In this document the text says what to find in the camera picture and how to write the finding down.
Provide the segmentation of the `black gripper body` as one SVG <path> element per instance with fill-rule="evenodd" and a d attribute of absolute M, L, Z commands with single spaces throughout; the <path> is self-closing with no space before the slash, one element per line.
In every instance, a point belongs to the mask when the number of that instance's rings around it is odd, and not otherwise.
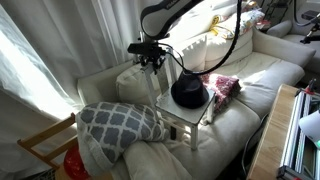
<path fill-rule="evenodd" d="M 127 49 L 131 54 L 139 56 L 140 64 L 145 67 L 151 65 L 154 70 L 158 70 L 164 63 L 166 51 L 157 43 L 131 43 Z"/>

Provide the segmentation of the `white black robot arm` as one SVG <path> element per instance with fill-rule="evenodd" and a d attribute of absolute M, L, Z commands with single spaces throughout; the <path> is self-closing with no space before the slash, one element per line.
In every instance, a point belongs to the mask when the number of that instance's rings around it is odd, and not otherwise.
<path fill-rule="evenodd" d="M 127 51 L 138 55 L 142 66 L 152 64 L 154 69 L 159 69 L 166 51 L 159 46 L 158 40 L 166 38 L 174 23 L 201 1 L 162 0 L 145 7 L 140 15 L 142 39 L 139 43 L 131 43 Z"/>

